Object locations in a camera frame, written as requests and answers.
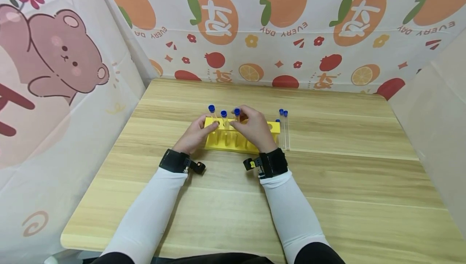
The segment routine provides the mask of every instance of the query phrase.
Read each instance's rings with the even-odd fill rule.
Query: test tube rack
[[[223,125],[222,119],[217,119],[220,125],[215,132],[209,133],[207,141],[205,142],[206,150],[228,151],[246,154],[258,154],[259,150],[249,142],[241,133],[239,133],[232,126],[226,128]],[[204,127],[212,124],[214,118],[206,117]],[[273,140],[277,142],[280,134],[280,123],[275,121],[268,121],[270,132],[272,133]]]

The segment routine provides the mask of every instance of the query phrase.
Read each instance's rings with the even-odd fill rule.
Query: black clip
[[[261,167],[262,166],[262,160],[260,157],[255,158],[254,160],[252,158],[248,158],[243,161],[243,165],[246,168],[246,171],[252,170],[256,167]]]
[[[186,158],[184,160],[184,166],[191,168],[196,172],[197,174],[202,174],[205,170],[205,164],[202,162],[194,162],[193,160]]]

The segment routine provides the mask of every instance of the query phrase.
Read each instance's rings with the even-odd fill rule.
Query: wood grain surface
[[[289,169],[347,264],[466,262],[466,245],[387,102],[378,95],[154,80],[61,235],[103,251],[191,121],[207,106],[289,111]],[[205,151],[181,189],[156,255],[241,251],[284,263],[265,194],[246,154]]]

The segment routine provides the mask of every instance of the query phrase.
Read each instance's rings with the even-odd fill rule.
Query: chinese character
[[[202,9],[206,9],[209,13],[209,19],[205,22],[205,33],[211,36],[231,36],[229,29],[232,27],[228,22],[228,18],[224,13],[232,13],[231,10],[215,6],[212,0],[208,0],[207,5],[203,5]]]
[[[324,89],[324,88],[332,88],[332,78],[336,78],[336,76],[327,76],[327,73],[324,73],[318,76],[320,79],[318,82],[314,84],[314,89]]]
[[[220,72],[220,70],[217,70],[215,71],[215,74],[217,75],[217,79],[215,79],[215,81],[224,82],[224,83],[232,83],[232,79],[230,77],[231,73]]]
[[[0,111],[11,101],[27,110],[33,110],[36,106],[24,96],[14,92],[8,87],[0,84]],[[16,135],[16,130],[11,126],[6,125],[0,121],[0,135],[12,137]]]
[[[363,0],[359,6],[353,6],[351,10],[355,12],[353,18],[343,25],[338,35],[340,37],[355,37],[356,35],[364,37],[364,30],[371,25],[369,23],[371,18],[369,12],[378,13],[380,9],[373,6],[366,6],[366,1]],[[359,15],[361,15],[362,22],[356,21]]]

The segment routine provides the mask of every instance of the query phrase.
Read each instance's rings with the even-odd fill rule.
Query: hand
[[[206,116],[208,115],[204,114],[191,123],[186,132],[184,132],[172,148],[173,151],[190,155],[205,140],[209,133],[217,129],[218,121],[214,121],[211,125],[203,127]]]
[[[264,114],[246,105],[241,105],[238,108],[241,110],[239,120],[248,119],[248,122],[242,124],[238,121],[230,121],[230,125],[252,142],[260,153],[270,153],[276,150],[277,144],[273,140]]]

